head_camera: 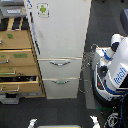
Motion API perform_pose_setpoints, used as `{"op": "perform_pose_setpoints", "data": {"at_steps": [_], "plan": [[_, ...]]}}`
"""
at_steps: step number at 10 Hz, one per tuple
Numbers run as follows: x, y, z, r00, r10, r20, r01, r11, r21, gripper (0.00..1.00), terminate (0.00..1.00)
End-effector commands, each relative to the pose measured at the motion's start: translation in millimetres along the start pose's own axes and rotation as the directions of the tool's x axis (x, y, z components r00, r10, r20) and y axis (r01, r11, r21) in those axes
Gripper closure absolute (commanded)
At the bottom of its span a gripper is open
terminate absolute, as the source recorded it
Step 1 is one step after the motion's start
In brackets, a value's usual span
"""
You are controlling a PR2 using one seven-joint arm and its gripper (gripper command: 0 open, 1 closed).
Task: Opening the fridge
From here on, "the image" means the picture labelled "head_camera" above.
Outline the white robot base front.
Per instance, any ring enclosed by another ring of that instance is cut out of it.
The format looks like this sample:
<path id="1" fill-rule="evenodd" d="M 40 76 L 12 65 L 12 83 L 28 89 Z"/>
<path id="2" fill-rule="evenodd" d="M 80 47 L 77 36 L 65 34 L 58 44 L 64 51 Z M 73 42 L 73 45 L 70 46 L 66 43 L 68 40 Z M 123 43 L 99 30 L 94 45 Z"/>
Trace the white robot base front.
<path id="1" fill-rule="evenodd" d="M 90 118 L 93 122 L 93 126 L 91 128 L 101 128 L 97 116 L 90 116 Z M 31 119 L 27 128 L 82 128 L 80 125 L 71 125 L 71 124 L 40 125 L 36 127 L 35 124 L 37 120 L 38 120 L 37 118 Z"/>

